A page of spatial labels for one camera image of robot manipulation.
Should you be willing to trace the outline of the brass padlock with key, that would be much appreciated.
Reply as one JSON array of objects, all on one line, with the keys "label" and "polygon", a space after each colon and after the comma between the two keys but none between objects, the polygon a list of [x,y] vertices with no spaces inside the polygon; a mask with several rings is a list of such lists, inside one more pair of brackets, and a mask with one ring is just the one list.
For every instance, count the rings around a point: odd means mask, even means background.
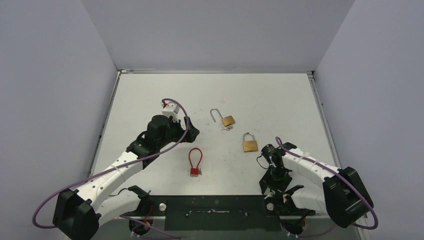
[{"label": "brass padlock with key", "polygon": [[242,147],[245,153],[259,151],[258,143],[253,133],[251,132],[244,133],[242,136],[242,140],[243,140]]}]

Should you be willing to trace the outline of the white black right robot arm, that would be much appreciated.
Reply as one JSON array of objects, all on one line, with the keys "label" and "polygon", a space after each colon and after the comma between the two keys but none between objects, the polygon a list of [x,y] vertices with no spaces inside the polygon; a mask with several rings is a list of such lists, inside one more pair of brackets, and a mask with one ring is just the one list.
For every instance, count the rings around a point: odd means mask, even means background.
[{"label": "white black right robot arm", "polygon": [[312,211],[328,215],[336,225],[347,228],[374,208],[352,167],[320,162],[290,142],[278,147],[268,144],[261,156],[268,163],[259,181],[261,193],[279,215]]}]

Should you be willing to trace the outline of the brass padlock long shackle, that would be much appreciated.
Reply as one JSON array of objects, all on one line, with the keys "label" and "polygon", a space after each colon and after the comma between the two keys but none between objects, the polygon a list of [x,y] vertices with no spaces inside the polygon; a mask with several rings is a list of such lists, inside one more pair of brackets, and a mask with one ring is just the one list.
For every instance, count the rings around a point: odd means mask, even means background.
[{"label": "brass padlock long shackle", "polygon": [[217,122],[217,119],[215,118],[214,112],[216,112],[216,113],[218,114],[218,116],[220,117],[221,122],[222,122],[222,124],[223,124],[223,126],[224,126],[224,127],[229,127],[229,126],[232,126],[232,125],[234,125],[234,124],[236,123],[236,121],[235,121],[235,119],[233,118],[233,116],[232,116],[232,115],[228,115],[228,116],[226,116],[226,117],[223,117],[223,115],[221,114],[221,112],[220,112],[220,110],[219,110],[219,109],[217,109],[217,108],[212,108],[212,109],[209,111],[209,113],[210,113],[210,115],[211,115],[211,117],[212,117],[212,120],[213,120],[215,123]]}]

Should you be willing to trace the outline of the small key bunch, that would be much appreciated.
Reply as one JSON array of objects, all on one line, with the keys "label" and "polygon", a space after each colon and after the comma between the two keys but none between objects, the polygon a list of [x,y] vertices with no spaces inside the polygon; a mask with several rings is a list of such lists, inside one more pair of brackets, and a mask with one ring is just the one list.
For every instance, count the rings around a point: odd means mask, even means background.
[{"label": "small key bunch", "polygon": [[224,127],[222,127],[221,128],[221,130],[223,130],[223,131],[230,131],[231,129],[233,129],[234,128],[234,126],[233,125],[229,125],[229,126],[224,126]]}]

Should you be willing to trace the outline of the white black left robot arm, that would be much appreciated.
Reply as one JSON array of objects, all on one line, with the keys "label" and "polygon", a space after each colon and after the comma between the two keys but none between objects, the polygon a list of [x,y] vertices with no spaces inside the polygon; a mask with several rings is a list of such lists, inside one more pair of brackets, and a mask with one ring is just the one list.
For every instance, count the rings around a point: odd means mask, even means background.
[{"label": "white black left robot arm", "polygon": [[155,115],[121,156],[103,172],[93,175],[74,190],[58,195],[52,223],[71,240],[90,240],[99,227],[128,212],[144,215],[149,210],[148,194],[134,185],[110,196],[130,177],[145,169],[170,143],[193,143],[200,131],[189,117],[180,120]]}]

